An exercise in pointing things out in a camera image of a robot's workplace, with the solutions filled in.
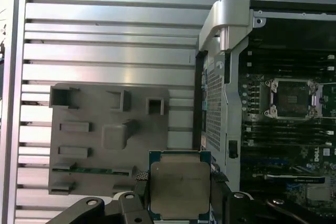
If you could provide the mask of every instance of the silver metal frame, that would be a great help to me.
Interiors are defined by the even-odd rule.
[[[4,62],[2,123],[0,137],[0,213],[1,223],[14,223],[18,123],[22,75],[22,48],[25,0],[11,0],[8,10],[7,46]]]

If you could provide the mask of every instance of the aluminum surface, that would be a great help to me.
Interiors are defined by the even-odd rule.
[[[217,1],[211,8],[199,33],[199,50],[205,50],[207,44],[219,30],[220,49],[233,49],[252,30],[252,19],[250,1]]]

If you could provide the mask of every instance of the cpu socket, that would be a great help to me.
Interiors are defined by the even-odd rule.
[[[317,84],[311,80],[273,79],[270,87],[270,108],[264,115],[274,119],[305,120],[313,118]]]

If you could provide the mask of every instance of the gray plastic shroud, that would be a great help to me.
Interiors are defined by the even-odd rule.
[[[112,196],[149,169],[149,150],[166,150],[165,88],[59,83],[53,108],[49,193]]]

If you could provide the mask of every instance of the metal mesh panel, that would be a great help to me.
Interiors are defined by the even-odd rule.
[[[221,139],[222,86],[221,76],[214,74],[214,70],[210,71],[207,81],[206,138],[218,151]]]

